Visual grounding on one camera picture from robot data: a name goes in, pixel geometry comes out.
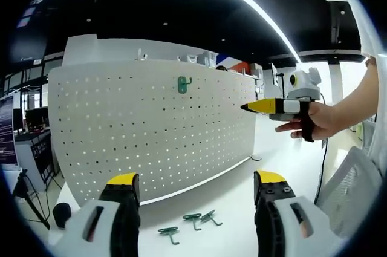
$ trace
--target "monitor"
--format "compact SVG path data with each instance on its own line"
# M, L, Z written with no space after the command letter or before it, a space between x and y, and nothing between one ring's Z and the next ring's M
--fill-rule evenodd
M23 129L23 114L21 109L13 110L13 130Z
M273 85L274 86L279 86L278 85L278 77L277 77L277 69L272 63L272 76L273 76Z
M34 131L40 129L43 124L49 126L48 108L36 108L25 112L25 121L27 122L28 130Z

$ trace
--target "human hand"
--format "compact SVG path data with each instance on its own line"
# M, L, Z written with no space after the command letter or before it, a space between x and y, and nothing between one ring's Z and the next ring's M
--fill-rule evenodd
M332 106L312 102L309 105L309 117L316 125L313 129L313 140L322 140L333 136L340 131L336 120L336 110ZM276 128L276 132L296 130L291 133L292 138L302 138L301 120L294 119L292 122L283 124Z

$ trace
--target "white pegboard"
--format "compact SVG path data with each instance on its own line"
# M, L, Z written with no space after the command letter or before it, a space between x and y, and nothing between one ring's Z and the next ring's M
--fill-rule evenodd
M177 78L192 78L186 94ZM48 112L56 155L80 206L106 182L140 174L140 199L187 189L251 156L254 80L199 65L158 60L58 67Z

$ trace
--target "ceiling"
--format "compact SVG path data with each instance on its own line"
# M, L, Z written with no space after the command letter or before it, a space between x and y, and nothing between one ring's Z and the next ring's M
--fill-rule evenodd
M254 0L279 25L296 51L359 50L356 23L346 2ZM97 33L175 42L246 62L269 63L290 53L271 26L242 0L51 0L46 54L63 51L67 37ZM15 26L29 0L10 4ZM287 60L284 65L292 65Z

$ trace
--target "green hook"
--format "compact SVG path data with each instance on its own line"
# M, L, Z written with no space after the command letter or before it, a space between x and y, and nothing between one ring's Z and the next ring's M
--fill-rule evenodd
M190 85L192 83L192 78L189 78L189 82L187 82L186 77L179 77L177 79L177 90L180 94L185 94L187 92L187 85Z
M184 220L192 220L193 228L195 231L201 231L201 228L196 228L196 220L201 217L201 213L194 213L192 215L183 216Z
M173 234L176 234L179 228L178 227L170 227L170 228L164 228L164 229L159 229L158 232L162 235L168 235L169 239L171 239L171 242L173 245L179 245L179 242L174 242L174 239L172 238Z
M222 226L223 223L217 223L217 222L212 218L212 216L213 216L214 213L215 213L215 210L212 210L211 212L209 212L209 213L205 214L204 216L202 216L202 217L200 218L200 221L203 222L203 223L205 223L205 222L207 222L207 221L209 221L209 220L212 220L212 221L215 223L215 225L217 225L217 226Z

